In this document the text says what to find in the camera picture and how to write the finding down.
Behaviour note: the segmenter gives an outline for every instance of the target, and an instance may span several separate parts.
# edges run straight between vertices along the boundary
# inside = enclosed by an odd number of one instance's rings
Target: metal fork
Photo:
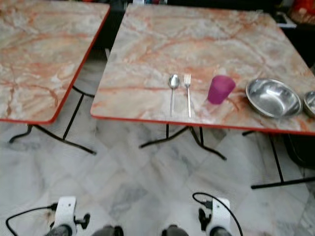
[[[188,99],[188,117],[191,117],[191,107],[190,107],[190,92],[189,92],[189,87],[190,87],[190,74],[185,74],[184,75],[184,84],[185,87],[187,88],[187,99]]]

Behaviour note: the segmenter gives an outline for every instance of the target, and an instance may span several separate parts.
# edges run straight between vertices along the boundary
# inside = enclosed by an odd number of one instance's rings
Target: cup
[[[235,86],[235,82],[230,77],[225,75],[215,76],[211,81],[208,101],[212,104],[221,104],[233,91]]]

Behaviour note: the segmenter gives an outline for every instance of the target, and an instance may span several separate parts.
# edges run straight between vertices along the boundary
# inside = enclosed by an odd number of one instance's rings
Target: stainless steel bowl
[[[315,91],[310,91],[305,94],[304,99],[304,111],[310,117],[315,118]]]
[[[277,80],[253,80],[246,86],[246,95],[252,106],[268,117],[288,118],[302,110],[302,102],[297,93]]]

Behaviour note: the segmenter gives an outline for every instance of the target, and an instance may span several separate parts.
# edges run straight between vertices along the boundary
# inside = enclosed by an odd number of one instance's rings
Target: marble table top
[[[191,74],[188,118],[184,74]],[[170,115],[170,74],[178,74]],[[221,105],[207,101],[211,79],[225,74],[236,88]],[[280,80],[303,94],[315,77],[267,14],[207,8],[129,5],[91,114],[94,118],[315,134],[315,119],[278,120],[256,113],[246,98],[256,78]]]
[[[109,5],[0,0],[0,120],[51,123]]]

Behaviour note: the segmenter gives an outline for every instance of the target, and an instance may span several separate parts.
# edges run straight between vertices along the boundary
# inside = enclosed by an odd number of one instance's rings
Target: metal spoon
[[[177,87],[179,86],[179,78],[178,75],[171,75],[171,77],[168,80],[168,85],[169,87],[172,89],[172,97],[171,97],[171,116],[173,114],[174,111],[174,90],[177,89]]]

